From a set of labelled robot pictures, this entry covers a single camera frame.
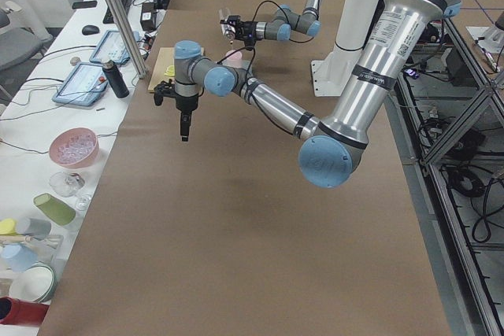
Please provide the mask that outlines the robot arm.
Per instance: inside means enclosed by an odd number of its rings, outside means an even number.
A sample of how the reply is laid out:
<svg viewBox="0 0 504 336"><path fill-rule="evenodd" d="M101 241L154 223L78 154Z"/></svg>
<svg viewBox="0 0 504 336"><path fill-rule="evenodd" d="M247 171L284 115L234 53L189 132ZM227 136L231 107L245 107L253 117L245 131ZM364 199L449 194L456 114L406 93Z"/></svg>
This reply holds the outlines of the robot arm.
<svg viewBox="0 0 504 336"><path fill-rule="evenodd" d="M237 94L280 130L302 140L298 164L312 184L332 188L358 167L367 131L427 24L452 17L461 0L345 0L333 51L316 68L335 88L333 112L319 119L277 94L249 70L212 61L197 42L174 48L180 134L187 139L200 90Z"/></svg>
<svg viewBox="0 0 504 336"><path fill-rule="evenodd" d="M248 49L261 40L289 41L291 33L296 32L312 39L321 28L320 10L323 0L305 0L302 11L295 12L290 6L270 1L276 7L271 20L261 21L254 14L250 20L228 9L219 10L219 24L222 35L229 42L240 41Z"/></svg>

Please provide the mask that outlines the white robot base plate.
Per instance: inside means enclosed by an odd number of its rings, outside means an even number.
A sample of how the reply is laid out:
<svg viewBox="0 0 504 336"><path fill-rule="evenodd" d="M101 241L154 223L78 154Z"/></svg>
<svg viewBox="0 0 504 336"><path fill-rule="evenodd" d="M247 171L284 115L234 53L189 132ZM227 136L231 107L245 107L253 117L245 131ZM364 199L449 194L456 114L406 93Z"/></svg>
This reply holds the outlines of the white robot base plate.
<svg viewBox="0 0 504 336"><path fill-rule="evenodd" d="M350 77L349 61L311 61L313 92L316 97L339 97Z"/></svg>

